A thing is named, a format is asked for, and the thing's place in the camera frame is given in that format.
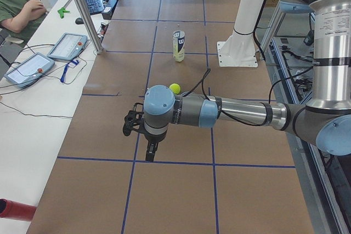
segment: brown tile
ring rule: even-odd
[[[206,21],[234,22],[240,0],[205,0]]]
[[[116,233],[132,164],[58,159],[27,233]]]
[[[284,132],[217,121],[213,127],[216,163],[294,165]]]
[[[161,0],[119,0],[112,19],[157,20]]]
[[[227,41],[233,34],[234,23],[206,23],[207,52],[217,54],[217,42]]]
[[[185,32],[185,52],[206,53],[203,22],[159,22],[155,52],[173,52],[173,32],[175,30]]]
[[[147,145],[141,136],[137,160],[145,160]],[[212,163],[211,130],[170,124],[166,138],[158,145],[155,161]]]
[[[162,0],[159,20],[203,21],[203,1]]]
[[[217,167],[221,233],[313,234],[296,171]]]
[[[135,165],[124,234],[215,232],[212,167]]]
[[[181,92],[190,91],[206,72],[206,56],[185,54],[182,62],[176,62],[173,54],[154,54],[148,87],[178,83]]]
[[[82,96],[59,156],[133,160],[137,133],[124,136],[124,117],[137,96]]]
[[[156,24],[155,21],[112,20],[103,47],[111,52],[151,52]]]
[[[258,67],[219,67],[216,55],[208,56],[211,72],[205,85],[211,87],[211,94],[233,99],[268,100],[271,87],[264,61]]]
[[[150,53],[103,52],[95,60],[83,94],[145,94]]]

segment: blue-edged device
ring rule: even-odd
[[[35,53],[22,62],[17,68],[6,73],[4,77],[9,82],[16,84],[19,88],[24,88],[42,77],[54,64],[55,61],[52,59],[41,53]]]
[[[64,33],[47,56],[54,60],[73,60],[85,47],[87,41],[88,37],[85,35]]]

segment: black mouse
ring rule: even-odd
[[[82,18],[76,18],[76,24],[79,25],[79,24],[84,24],[84,21]]]

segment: green ball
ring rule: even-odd
[[[179,94],[180,93],[180,86],[178,83],[172,83],[169,88],[174,94]]]

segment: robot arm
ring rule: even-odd
[[[123,127],[125,135],[131,131],[145,135],[149,142],[146,160],[154,160],[169,123],[209,128],[218,119],[270,125],[330,154],[351,153],[351,0],[307,1],[315,11],[315,49],[313,97],[306,105],[180,96],[162,85],[151,87],[145,95],[144,112],[137,112],[135,105]]]

